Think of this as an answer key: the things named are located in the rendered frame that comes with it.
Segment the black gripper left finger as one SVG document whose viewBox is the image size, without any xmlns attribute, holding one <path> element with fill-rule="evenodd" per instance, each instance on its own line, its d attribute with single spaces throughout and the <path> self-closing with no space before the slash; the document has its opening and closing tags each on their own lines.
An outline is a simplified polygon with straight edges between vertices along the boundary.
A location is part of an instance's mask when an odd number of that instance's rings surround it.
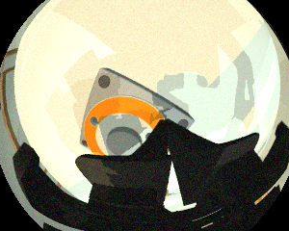
<svg viewBox="0 0 289 231">
<path fill-rule="evenodd" d="M 92 185 L 157 189 L 157 205 L 163 205 L 171 174 L 168 149 L 167 123 L 160 119 L 132 155 L 82 154 L 75 159 L 75 165 Z"/>
</svg>

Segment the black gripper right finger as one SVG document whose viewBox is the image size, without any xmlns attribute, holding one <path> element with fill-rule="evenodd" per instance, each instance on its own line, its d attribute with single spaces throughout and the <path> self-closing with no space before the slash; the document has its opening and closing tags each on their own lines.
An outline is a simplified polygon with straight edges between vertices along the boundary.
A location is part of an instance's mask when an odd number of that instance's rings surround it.
<svg viewBox="0 0 289 231">
<path fill-rule="evenodd" d="M 210 184 L 219 168 L 255 150 L 260 136 L 259 132 L 252 132 L 240 139 L 216 143 L 170 119 L 164 120 L 167 123 L 168 151 L 183 207 L 196 203 L 196 196 Z"/>
</svg>

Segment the orange round plate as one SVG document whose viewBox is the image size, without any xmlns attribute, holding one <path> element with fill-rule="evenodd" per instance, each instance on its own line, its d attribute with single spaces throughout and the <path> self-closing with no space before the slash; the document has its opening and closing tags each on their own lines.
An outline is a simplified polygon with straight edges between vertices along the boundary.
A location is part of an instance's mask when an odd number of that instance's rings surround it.
<svg viewBox="0 0 289 231">
<path fill-rule="evenodd" d="M 92 116 L 97 116 L 99 124 L 94 123 Z M 141 135 L 142 143 L 148 139 L 160 119 L 164 119 L 160 109 L 140 99 L 129 95 L 114 95 L 98 101 L 84 120 L 84 138 L 93 154 L 115 155 L 107 146 L 109 132 L 117 127 L 133 128 Z"/>
</svg>

